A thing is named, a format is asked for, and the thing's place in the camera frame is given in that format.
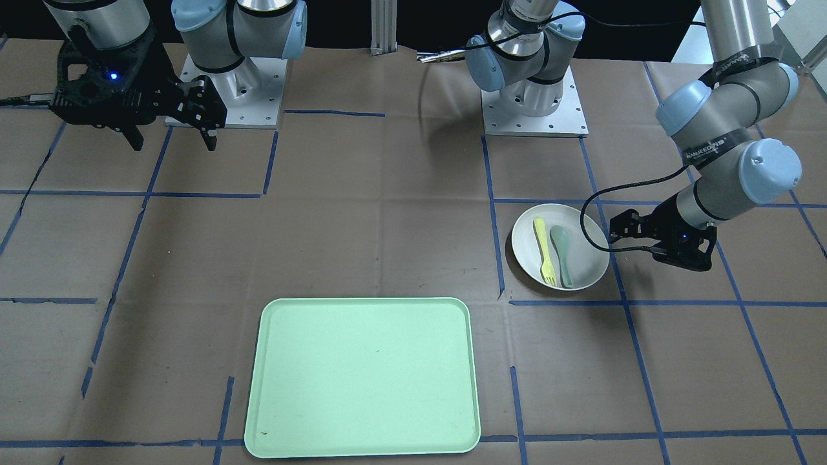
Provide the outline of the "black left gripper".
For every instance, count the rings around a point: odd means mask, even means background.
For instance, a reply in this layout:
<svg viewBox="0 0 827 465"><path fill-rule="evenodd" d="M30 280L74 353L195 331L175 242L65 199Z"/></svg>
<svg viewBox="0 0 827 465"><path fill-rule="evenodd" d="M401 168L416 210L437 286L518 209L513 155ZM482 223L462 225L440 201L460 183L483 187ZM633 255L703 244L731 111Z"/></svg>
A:
<svg viewBox="0 0 827 465"><path fill-rule="evenodd" d="M641 217L638 210L627 209L609 221L609 243L647 236L684 236L685 233L686 222L679 213L677 197L660 203L649 215Z"/></svg>

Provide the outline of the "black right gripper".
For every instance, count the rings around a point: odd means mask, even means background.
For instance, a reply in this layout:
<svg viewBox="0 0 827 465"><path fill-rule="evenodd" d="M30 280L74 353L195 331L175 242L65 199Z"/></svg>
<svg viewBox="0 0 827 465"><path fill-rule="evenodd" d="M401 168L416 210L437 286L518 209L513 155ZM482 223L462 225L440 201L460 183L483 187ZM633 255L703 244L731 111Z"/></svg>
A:
<svg viewBox="0 0 827 465"><path fill-rule="evenodd" d="M157 108L157 115L172 117L198 129L207 150L216 150L218 129L225 127L227 107L209 76L165 83L152 95L152 105ZM142 150L144 138L137 126L123 126L122 136L133 150Z"/></svg>

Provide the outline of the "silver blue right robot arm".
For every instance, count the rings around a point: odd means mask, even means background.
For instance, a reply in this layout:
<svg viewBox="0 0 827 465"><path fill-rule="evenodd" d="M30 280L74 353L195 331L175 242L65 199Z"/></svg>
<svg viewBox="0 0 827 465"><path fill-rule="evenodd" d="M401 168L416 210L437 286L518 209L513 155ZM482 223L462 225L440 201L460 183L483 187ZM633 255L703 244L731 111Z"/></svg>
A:
<svg viewBox="0 0 827 465"><path fill-rule="evenodd" d="M142 150L141 126L170 117L218 144L229 106L265 89L254 59L304 51L304 1L174 1L171 14L198 73L177 76L142 1L47 1L65 41L48 106L65 123L121 133Z"/></svg>

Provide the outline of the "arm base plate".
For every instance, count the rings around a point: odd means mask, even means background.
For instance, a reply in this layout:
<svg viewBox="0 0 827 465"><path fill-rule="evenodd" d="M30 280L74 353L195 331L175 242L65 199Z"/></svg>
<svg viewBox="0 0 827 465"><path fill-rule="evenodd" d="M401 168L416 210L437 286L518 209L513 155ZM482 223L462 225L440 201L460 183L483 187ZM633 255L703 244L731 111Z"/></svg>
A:
<svg viewBox="0 0 827 465"><path fill-rule="evenodd" d="M225 104L225 129L278 129L288 74L287 59L233 57L215 66L188 55L180 77L209 76Z"/></svg>
<svg viewBox="0 0 827 465"><path fill-rule="evenodd" d="M485 134L580 138L589 134L587 118L571 67L551 85L523 80L497 92L481 91Z"/></svg>

